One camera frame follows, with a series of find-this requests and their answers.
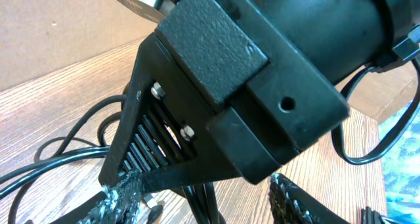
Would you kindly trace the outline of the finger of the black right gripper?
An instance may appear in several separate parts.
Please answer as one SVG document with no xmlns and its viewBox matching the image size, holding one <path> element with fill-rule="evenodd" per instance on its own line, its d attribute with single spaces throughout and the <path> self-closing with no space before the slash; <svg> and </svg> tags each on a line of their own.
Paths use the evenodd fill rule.
<svg viewBox="0 0 420 224">
<path fill-rule="evenodd" d="M 205 128 L 214 117 L 164 44 L 149 35 L 138 48 L 100 184 L 120 182 L 125 161 L 134 163 L 143 192 L 239 177 Z"/>
</svg>

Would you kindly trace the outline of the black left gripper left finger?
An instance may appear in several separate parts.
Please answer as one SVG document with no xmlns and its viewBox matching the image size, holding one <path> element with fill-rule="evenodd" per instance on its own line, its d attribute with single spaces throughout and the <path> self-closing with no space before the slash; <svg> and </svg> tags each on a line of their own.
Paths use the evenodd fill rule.
<svg viewBox="0 0 420 224">
<path fill-rule="evenodd" d="M 140 216 L 142 181 L 140 172 L 131 171 L 113 187 L 105 186 L 90 206 L 84 203 L 55 223 L 137 223 Z"/>
</svg>

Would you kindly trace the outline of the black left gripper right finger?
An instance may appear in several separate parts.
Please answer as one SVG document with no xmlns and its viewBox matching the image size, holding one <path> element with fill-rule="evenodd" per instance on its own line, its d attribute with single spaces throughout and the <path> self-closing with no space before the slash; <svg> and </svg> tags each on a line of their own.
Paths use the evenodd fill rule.
<svg viewBox="0 0 420 224">
<path fill-rule="evenodd" d="M 275 224 L 348 223 L 281 173 L 270 176 L 268 196 Z"/>
</svg>

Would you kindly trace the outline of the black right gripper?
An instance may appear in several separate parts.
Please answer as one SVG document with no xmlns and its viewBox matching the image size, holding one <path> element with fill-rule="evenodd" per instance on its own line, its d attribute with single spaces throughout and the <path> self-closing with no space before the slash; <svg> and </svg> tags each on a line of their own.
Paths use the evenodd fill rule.
<svg viewBox="0 0 420 224">
<path fill-rule="evenodd" d="M 252 0 L 175 1 L 157 36 L 216 111 L 205 128 L 248 182 L 348 116 L 344 97 Z"/>
</svg>

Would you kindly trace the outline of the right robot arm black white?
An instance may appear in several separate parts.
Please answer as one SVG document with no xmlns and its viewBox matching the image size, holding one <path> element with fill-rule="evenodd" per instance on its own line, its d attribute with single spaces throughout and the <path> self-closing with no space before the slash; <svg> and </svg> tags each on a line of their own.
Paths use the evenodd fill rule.
<svg viewBox="0 0 420 224">
<path fill-rule="evenodd" d="M 118 0 L 140 44 L 102 185 L 257 184 L 349 115 L 335 86 L 419 53 L 419 0 Z"/>
</svg>

